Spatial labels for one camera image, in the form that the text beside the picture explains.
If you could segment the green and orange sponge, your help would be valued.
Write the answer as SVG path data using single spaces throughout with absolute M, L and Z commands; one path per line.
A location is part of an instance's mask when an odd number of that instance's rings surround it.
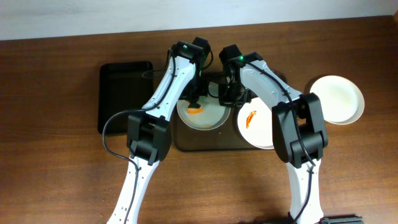
M 198 114 L 203 111 L 203 107 L 198 104 L 189 104 L 187 107 L 188 114 Z

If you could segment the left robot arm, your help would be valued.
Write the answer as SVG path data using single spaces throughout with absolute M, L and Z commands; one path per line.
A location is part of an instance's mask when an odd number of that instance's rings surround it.
M 127 115 L 127 174 L 109 223 L 137 223 L 150 178 L 165 159 L 172 143 L 170 119 L 178 100 L 198 106 L 206 91 L 201 72 L 211 54 L 206 39 L 179 41 L 168 50 L 164 76 L 150 100 L 139 110 L 124 110 L 113 119 Z

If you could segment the white plate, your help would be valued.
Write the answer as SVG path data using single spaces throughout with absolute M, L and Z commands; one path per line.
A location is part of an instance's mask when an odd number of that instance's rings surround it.
M 316 80 L 310 87 L 322 106 L 326 122 L 346 125 L 357 121 L 364 113 L 364 96 L 349 79 L 327 75 Z
M 242 137 L 252 146 L 260 149 L 274 148 L 272 113 L 259 97 L 245 103 L 239 110 L 237 125 Z

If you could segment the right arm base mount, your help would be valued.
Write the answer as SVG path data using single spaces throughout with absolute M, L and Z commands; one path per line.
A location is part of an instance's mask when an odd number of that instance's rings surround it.
M 324 217 L 319 224 L 364 224 L 362 217 Z

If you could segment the pale green top plate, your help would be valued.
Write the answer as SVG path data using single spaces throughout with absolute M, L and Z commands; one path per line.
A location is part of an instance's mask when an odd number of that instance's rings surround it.
M 177 113 L 180 119 L 189 127 L 207 131 L 218 128 L 229 117 L 231 109 L 221 106 L 216 96 L 218 96 L 218 84 L 210 82 L 208 85 L 211 96 L 201 96 L 198 104 L 201 105 L 202 111 L 199 113 L 189 113 L 189 102 L 185 100 L 177 101 Z

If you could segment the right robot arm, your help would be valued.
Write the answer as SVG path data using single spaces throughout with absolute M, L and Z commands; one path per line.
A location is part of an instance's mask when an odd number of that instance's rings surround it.
M 219 58 L 224 74 L 271 110 L 274 150 L 289 175 L 289 222 L 320 223 L 324 214 L 318 175 L 328 135 L 319 97 L 294 90 L 256 52 L 244 55 L 233 44 L 224 47 Z

